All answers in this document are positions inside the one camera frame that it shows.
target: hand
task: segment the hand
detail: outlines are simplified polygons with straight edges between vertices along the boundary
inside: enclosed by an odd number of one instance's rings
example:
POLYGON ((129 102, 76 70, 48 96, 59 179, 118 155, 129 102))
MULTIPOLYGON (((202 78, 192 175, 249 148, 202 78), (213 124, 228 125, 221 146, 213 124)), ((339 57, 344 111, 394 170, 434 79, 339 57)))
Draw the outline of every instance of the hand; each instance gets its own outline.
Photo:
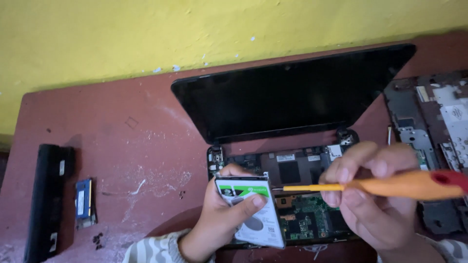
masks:
MULTIPOLYGON (((223 176, 252 176, 236 164, 228 164, 219 173, 223 176)), ((228 244, 236 227, 260 211, 266 202, 265 197, 255 194, 229 207, 219 195, 213 178, 206 187, 200 219, 179 241, 182 257, 190 263, 205 262, 217 249, 228 244)))
MULTIPOLYGON (((376 143, 366 141, 336 158, 319 182, 348 183, 358 175, 386 178, 411 169, 419 169, 419 164, 409 145, 379 149, 376 143)), ((357 189, 321 194, 329 206, 340 207, 349 228, 376 249, 384 262, 443 262, 436 250, 415 234, 416 200, 376 197, 357 189)))

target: orange screwdriver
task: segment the orange screwdriver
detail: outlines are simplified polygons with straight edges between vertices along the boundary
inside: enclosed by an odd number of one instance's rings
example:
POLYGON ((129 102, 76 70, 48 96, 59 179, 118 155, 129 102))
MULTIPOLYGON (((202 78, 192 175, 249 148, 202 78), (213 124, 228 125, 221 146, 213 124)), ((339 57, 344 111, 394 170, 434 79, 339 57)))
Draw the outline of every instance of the orange screwdriver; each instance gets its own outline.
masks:
POLYGON ((408 197, 431 201, 462 197, 468 194, 468 177, 451 170, 410 171, 385 179, 355 179, 346 184, 284 186, 283 191, 343 191, 356 188, 383 197, 408 197))

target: red tabletop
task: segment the red tabletop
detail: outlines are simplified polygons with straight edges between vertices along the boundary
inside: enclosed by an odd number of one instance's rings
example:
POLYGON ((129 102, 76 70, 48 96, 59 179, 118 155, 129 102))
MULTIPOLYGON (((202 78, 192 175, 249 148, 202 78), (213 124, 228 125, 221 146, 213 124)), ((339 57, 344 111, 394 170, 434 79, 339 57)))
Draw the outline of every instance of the red tabletop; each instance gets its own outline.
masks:
MULTIPOLYGON (((423 37, 412 41, 416 56, 398 77, 468 68, 468 34, 423 37)), ((66 185, 62 251, 50 262, 120 262, 126 248, 148 234, 184 229, 196 222, 207 184, 208 145, 170 91, 177 78, 287 60, 328 51, 179 73, 119 80, 26 94, 0 191, 0 262, 22 262, 37 150, 41 143, 77 149, 77 175, 66 185), (74 182, 94 177, 99 223, 76 231, 74 182), (104 248, 93 236, 103 233, 104 248)), ((352 127, 361 140, 387 141, 388 112, 379 97, 352 127)), ((226 145, 228 154, 267 152, 331 143, 334 132, 262 139, 226 145)), ((291 247, 219 253, 223 262, 261 260, 311 262, 315 252, 291 247)), ((362 241, 328 245, 317 262, 374 261, 362 241)))

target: yellow wall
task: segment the yellow wall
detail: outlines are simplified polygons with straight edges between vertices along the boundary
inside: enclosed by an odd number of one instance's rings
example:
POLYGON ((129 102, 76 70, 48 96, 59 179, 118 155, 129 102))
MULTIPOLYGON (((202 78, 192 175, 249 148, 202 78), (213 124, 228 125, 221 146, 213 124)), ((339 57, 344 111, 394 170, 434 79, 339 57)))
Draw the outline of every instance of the yellow wall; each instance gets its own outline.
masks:
POLYGON ((467 25, 467 0, 0 0, 0 135, 26 92, 467 25))

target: black laptop lid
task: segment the black laptop lid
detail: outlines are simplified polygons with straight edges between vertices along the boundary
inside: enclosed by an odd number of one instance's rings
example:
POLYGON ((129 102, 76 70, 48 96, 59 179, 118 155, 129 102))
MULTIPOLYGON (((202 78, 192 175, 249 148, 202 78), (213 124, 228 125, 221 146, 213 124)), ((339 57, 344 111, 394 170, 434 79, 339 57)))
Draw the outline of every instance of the black laptop lid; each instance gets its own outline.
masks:
POLYGON ((414 55, 412 44, 174 81, 209 144, 349 127, 414 55))

